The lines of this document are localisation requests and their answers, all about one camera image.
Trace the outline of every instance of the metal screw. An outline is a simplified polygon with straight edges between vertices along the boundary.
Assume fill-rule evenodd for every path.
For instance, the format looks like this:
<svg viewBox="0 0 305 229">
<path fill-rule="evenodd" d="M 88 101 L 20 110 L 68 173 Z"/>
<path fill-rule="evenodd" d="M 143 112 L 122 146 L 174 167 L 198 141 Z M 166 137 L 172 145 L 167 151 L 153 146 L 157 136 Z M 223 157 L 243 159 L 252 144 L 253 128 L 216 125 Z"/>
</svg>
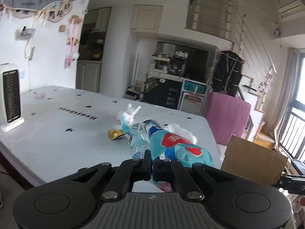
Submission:
<svg viewBox="0 0 305 229">
<path fill-rule="evenodd" d="M 116 191 L 106 191 L 103 193 L 103 197 L 105 199 L 116 199 L 118 197 L 118 193 Z"/>
<path fill-rule="evenodd" d="M 204 195 L 202 195 L 201 193 L 197 192 L 197 191 L 191 191 L 188 192 L 186 194 L 187 198 L 192 199 L 192 200 L 199 200 L 199 199 L 203 199 Z"/>
</svg>

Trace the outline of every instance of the metal railing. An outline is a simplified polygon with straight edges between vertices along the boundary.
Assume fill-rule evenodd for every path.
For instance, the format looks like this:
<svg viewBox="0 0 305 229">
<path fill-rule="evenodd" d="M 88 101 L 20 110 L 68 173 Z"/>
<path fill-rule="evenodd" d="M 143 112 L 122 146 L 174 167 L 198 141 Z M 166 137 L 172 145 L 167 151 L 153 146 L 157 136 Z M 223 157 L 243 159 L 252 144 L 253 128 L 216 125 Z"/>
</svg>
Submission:
<svg viewBox="0 0 305 229">
<path fill-rule="evenodd" d="M 305 160 L 305 119 L 290 112 L 280 146 L 292 157 Z"/>
<path fill-rule="evenodd" d="M 258 108 L 262 110 L 276 69 L 263 41 L 247 25 L 246 15 L 239 14 L 238 0 L 194 0 L 186 28 L 233 42 L 232 51 L 245 60 L 253 88 L 261 94 Z"/>
<path fill-rule="evenodd" d="M 190 4 L 187 28 L 231 40 L 234 0 L 194 0 Z"/>
</svg>

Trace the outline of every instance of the red logo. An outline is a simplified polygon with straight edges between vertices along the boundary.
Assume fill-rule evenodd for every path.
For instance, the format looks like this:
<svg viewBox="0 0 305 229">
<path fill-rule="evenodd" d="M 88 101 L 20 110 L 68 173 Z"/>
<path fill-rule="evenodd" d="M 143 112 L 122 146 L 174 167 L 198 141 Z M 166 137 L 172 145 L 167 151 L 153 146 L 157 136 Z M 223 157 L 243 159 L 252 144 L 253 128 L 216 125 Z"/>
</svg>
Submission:
<svg viewBox="0 0 305 229">
<path fill-rule="evenodd" d="M 192 145 L 192 143 L 187 139 L 173 133 L 166 133 L 161 141 L 161 145 L 168 148 L 178 143 Z M 199 148 L 186 147 L 186 150 L 189 151 L 194 156 L 200 156 L 202 154 Z"/>
</svg>

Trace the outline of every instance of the white cabinet door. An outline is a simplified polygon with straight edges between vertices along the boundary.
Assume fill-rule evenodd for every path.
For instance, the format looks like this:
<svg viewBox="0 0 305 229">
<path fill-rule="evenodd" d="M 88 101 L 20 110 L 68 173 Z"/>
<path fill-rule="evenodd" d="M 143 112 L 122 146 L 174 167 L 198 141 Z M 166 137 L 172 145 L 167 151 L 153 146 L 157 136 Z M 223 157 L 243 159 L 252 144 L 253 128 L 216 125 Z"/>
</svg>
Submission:
<svg viewBox="0 0 305 229">
<path fill-rule="evenodd" d="M 85 18 L 83 19 L 83 23 L 95 23 L 97 21 L 99 15 L 99 10 L 90 10 L 88 13 L 85 15 Z"/>
<path fill-rule="evenodd" d="M 85 65 L 78 63 L 76 70 L 76 88 L 83 89 Z"/>
<path fill-rule="evenodd" d="M 106 32 L 109 22 L 109 17 L 111 13 L 111 7 L 103 7 L 99 9 L 99 14 L 97 16 L 95 32 Z"/>
<path fill-rule="evenodd" d="M 86 63 L 83 89 L 97 93 L 100 90 L 101 64 Z"/>
<path fill-rule="evenodd" d="M 131 30 L 157 33 L 160 26 L 163 6 L 135 5 L 132 14 Z"/>
</svg>

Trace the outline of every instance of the blue plastic wrapper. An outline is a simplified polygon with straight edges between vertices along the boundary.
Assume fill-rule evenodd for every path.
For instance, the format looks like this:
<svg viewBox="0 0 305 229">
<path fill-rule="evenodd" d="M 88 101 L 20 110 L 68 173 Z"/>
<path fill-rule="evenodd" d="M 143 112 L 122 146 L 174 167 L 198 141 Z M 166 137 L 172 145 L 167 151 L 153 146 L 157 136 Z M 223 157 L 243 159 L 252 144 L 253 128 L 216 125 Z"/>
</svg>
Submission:
<svg viewBox="0 0 305 229">
<path fill-rule="evenodd" d="M 163 130 L 149 123 L 137 123 L 127 126 L 121 118 L 122 131 L 124 132 L 130 148 L 134 150 L 133 158 L 143 158 L 144 151 L 150 149 L 152 160 L 165 153 L 165 157 L 177 160 L 185 167 L 193 163 L 203 163 L 214 166 L 213 158 L 208 150 L 193 145 L 189 140 Z"/>
</svg>

